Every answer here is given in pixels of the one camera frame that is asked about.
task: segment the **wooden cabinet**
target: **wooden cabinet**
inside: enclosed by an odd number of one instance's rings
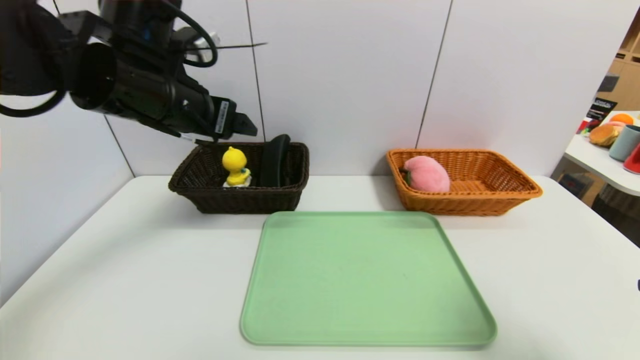
[[[640,12],[629,27],[609,72],[620,75],[613,92],[597,96],[618,103],[615,110],[640,110]]]
[[[618,103],[615,110],[640,110],[640,63],[614,60],[609,72],[620,75],[612,92],[598,92],[598,97]]]

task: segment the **rubber duck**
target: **rubber duck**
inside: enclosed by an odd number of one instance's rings
[[[222,156],[222,166],[229,171],[229,176],[223,187],[244,187],[251,183],[251,170],[245,167],[246,156],[242,151],[230,146]]]

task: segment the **red cup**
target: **red cup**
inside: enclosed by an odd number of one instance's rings
[[[631,152],[631,155],[625,160],[623,166],[627,171],[640,174],[640,144]]]

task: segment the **plastic tray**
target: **plastic tray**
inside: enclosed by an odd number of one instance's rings
[[[497,333],[440,224],[418,212],[269,216],[240,321],[256,345],[478,346]]]

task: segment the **orange fruit toy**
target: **orange fruit toy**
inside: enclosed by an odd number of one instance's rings
[[[633,116],[627,114],[627,113],[619,113],[619,114],[615,114],[611,117],[611,119],[609,119],[609,121],[620,121],[620,122],[624,122],[625,124],[628,125],[633,125],[634,124],[634,118]]]

